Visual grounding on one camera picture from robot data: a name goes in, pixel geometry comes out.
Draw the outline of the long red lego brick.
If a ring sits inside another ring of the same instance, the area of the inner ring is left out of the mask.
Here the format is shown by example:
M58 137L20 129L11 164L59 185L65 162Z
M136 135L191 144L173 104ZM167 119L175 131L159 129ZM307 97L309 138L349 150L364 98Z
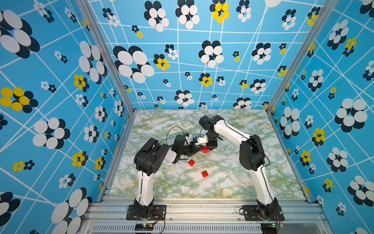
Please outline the long red lego brick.
M204 146L204 147L200 150L200 152L202 152L203 154L207 154L207 153L210 152L210 149L209 149L208 147Z

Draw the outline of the small red lego brick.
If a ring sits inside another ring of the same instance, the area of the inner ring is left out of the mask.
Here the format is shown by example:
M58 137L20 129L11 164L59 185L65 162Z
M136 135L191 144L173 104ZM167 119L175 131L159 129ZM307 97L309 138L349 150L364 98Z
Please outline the small red lego brick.
M209 176L209 173L208 173L206 170L204 170L204 171L201 173L201 175L202 175L203 178L206 178L206 177Z

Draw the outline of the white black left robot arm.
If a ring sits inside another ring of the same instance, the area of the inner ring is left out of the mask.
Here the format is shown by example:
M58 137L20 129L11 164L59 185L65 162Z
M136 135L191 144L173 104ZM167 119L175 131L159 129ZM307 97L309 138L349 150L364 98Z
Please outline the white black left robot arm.
M138 192L134 208L142 218L152 215L154 195L153 184L156 172L166 160L176 164L181 156L193 156L208 143L207 136L192 137L190 134L177 135L173 145L150 138L136 153L134 163L138 171Z

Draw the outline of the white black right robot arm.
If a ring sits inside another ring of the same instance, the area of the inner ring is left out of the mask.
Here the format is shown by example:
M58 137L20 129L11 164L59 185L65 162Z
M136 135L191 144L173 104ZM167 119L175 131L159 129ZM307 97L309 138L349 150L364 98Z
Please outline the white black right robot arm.
M265 168L270 164L265 162L268 157L264 152L260 137L241 132L218 115L212 118L203 116L200 118L199 124L207 131L206 147L209 150L218 147L217 139L219 135L239 147L239 162L243 168L249 171L256 189L258 216L262 220L277 218L284 221L282 209L271 190L266 176Z

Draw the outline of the left controller board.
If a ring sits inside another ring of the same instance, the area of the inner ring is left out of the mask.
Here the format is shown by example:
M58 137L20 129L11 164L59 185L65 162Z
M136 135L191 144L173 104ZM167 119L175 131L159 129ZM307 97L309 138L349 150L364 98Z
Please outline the left controller board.
M136 223L135 233L152 233L154 231L154 223Z

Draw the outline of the controller board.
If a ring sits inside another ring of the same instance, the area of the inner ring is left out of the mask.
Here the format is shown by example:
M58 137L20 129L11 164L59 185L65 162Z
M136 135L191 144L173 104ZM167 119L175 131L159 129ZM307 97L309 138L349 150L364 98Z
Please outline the controller board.
M273 224L261 224L263 234L278 234L279 228L275 227Z
M152 233L154 231L154 223L136 223L135 233Z

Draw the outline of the right controller board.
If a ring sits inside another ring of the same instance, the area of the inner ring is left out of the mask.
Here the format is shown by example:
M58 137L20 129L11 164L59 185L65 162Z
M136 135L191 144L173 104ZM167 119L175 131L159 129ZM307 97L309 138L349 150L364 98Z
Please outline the right controller board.
M275 227L273 224L261 224L263 234L278 234L279 228Z

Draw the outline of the aluminium left table rail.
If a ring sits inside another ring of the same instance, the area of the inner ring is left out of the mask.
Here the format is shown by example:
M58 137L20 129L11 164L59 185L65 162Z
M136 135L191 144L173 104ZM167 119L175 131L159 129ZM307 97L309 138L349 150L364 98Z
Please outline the aluminium left table rail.
M137 110L135 110L134 113L130 114L127 123L124 125L124 131L123 131L122 136L121 136L121 138L119 140L119 143L117 145L118 148L117 148L117 150L115 152L115 155L114 155L114 158L111 162L109 172L107 173L107 177L106 177L106 179L104 181L104 184L103 184L103 188L101 189L101 192L100 192L99 197L97 199L98 203L101 203L103 201L104 196L108 192L110 193L111 187L112 187L114 179L116 177L117 170L120 166L120 162L121 162L121 159L123 157L123 153L124 153L125 148L126 148L126 144L128 142L128 139L129 139L129 136L130 136L130 133L131 133L131 129L132 129L134 121L136 119L136 113L137 113Z

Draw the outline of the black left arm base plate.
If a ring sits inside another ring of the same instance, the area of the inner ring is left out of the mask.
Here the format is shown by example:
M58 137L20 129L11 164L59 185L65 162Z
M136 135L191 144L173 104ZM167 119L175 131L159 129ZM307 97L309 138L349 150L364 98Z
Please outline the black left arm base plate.
M127 207L126 220L129 221L156 221L164 220L166 216L166 205L153 205L150 207L129 205Z

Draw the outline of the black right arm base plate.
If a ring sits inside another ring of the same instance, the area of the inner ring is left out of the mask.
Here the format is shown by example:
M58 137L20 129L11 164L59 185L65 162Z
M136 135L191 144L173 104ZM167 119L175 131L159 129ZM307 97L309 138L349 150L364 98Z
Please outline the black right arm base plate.
M244 205L240 209L240 214L246 221L285 221L280 206Z

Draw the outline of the aluminium right corner post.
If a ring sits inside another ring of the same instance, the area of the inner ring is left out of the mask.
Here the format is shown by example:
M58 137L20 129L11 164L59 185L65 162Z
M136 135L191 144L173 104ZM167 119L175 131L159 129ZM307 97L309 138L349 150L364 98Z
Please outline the aluminium right corner post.
M314 43L315 39L317 38L320 31L322 30L322 28L326 24L328 18L330 17L332 11L334 10L334 8L335 8L335 6L337 5L338 2L339 2L338 0L328 0L322 6L321 13L319 14L319 18L316 20L315 24L309 30L309 32L308 32L306 38L304 39L301 47L299 48L298 52L296 53L294 59L291 62L290 67L287 71L287 74L285 75L285 77L280 82L278 88L275 91L275 94L273 95L273 98L271 99L271 101L269 103L269 106L266 110L266 112L269 116L271 115L272 110L275 108L276 104L280 100L284 89L290 83L293 76L297 72L297 69L300 67L308 49Z

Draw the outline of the aluminium corner post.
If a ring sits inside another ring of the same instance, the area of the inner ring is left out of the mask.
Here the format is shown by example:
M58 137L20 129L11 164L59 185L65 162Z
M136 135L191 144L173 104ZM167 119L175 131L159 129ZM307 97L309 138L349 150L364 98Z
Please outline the aluminium corner post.
M106 46L105 40L100 32L99 24L96 22L94 18L93 11L90 8L90 4L88 1L84 0L77 0L77 4L83 14L83 17L87 21L88 25L90 26L90 31L93 36L93 39L95 40L103 59L108 67L109 72L111 73L114 83L119 90L120 95L122 96L124 103L129 111L129 115L132 116L134 114L134 107L130 101L129 96L127 95L127 91L124 88L124 84L122 82L122 79L119 75L119 72L117 71L117 68L115 66L115 63L113 59L111 58L111 53Z
M269 116L271 115L272 110L275 108L276 104L280 100L284 89L290 83L293 76L297 72L297 69L300 67L308 49L314 43L315 39L317 38L320 31L322 30L322 28L326 24L328 18L330 17L332 11L334 10L334 8L335 8L335 6L337 5L338 2L339 2L338 0L328 0L322 6L321 13L319 14L319 18L316 20L315 24L309 30L309 32L308 32L306 38L304 39L301 47L299 48L298 52L296 53L294 59L291 62L290 67L287 71L287 74L285 75L285 77L280 82L278 88L275 91L275 94L273 95L273 98L271 99L271 101L269 103L269 106L266 110L266 112Z

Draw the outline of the aluminium left corner post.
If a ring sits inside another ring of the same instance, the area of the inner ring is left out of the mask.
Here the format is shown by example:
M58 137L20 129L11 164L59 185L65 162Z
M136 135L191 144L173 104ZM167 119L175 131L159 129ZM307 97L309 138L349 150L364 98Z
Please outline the aluminium left corner post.
M88 25L90 26L90 31L93 36L93 39L95 40L103 59L108 67L109 72L111 73L114 83L119 90L120 95L122 96L124 103L129 111L129 115L132 116L134 114L134 107L130 101L129 96L127 95L127 91L124 88L124 84L122 82L122 79L119 75L119 72L117 71L117 68L115 66L115 63L113 59L111 58L111 53L106 46L105 40L100 32L99 24L96 22L94 18L93 11L90 8L90 4L88 1L84 0L77 0L77 4L83 14L83 17L87 21Z

